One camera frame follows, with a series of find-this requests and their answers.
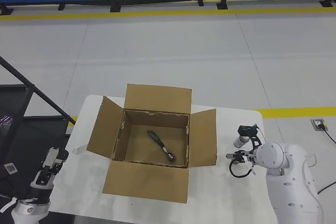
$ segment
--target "cardboard box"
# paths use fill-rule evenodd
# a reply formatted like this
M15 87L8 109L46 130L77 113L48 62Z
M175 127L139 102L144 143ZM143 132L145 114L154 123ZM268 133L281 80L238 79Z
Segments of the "cardboard box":
M124 108L103 97L87 146L111 159L103 193L186 203L188 168L217 159L216 110L190 114L191 104L192 90L165 86L128 84Z

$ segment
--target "wall socket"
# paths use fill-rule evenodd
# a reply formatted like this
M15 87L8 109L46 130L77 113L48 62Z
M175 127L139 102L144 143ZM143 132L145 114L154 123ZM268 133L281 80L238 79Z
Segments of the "wall socket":
M312 126L314 127L314 130L323 132L324 130L322 128L319 128L318 125L322 124L325 126L325 130L329 130L327 128L326 122L322 118L317 118L317 119L310 119Z

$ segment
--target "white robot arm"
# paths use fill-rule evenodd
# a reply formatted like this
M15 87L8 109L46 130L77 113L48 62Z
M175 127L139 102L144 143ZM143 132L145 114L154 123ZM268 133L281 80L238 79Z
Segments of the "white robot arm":
M253 150L227 154L227 158L233 159L231 165L248 160L267 168L268 195L279 224L317 224L321 205L306 164L305 150L295 144L267 142L261 145L260 141L256 146L256 134L252 136Z

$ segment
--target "white floor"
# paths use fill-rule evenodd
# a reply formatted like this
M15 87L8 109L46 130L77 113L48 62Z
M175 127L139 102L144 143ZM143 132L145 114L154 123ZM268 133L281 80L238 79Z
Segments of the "white floor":
M71 115L89 94L124 97L127 83L192 88L198 105L336 106L336 13L0 22L0 55ZM4 83L20 82L0 67ZM38 97L26 113L54 114ZM324 119L336 140L336 117ZM336 146L310 118L264 126L269 141L316 154L318 189L336 180ZM336 223L336 185L320 200Z

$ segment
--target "yellow stripe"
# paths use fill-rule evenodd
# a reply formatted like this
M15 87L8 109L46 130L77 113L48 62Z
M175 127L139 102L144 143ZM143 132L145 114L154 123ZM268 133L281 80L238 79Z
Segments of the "yellow stripe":
M324 13L336 12L336 7L329 8L261 8L235 10L177 10L177 11L146 11L146 12L119 12L119 13L73 13L48 15L10 15L0 16L0 21L23 20L71 20L83 18L118 18L142 16L198 16L198 15L227 15L227 14L273 14L273 13Z
M324 106L320 108L276 108L258 109L263 118L297 118L297 117L318 117L336 116L336 106Z
M77 120L77 116L72 116L71 118L73 118L73 120ZM71 122L68 123L68 126L73 126L73 124Z

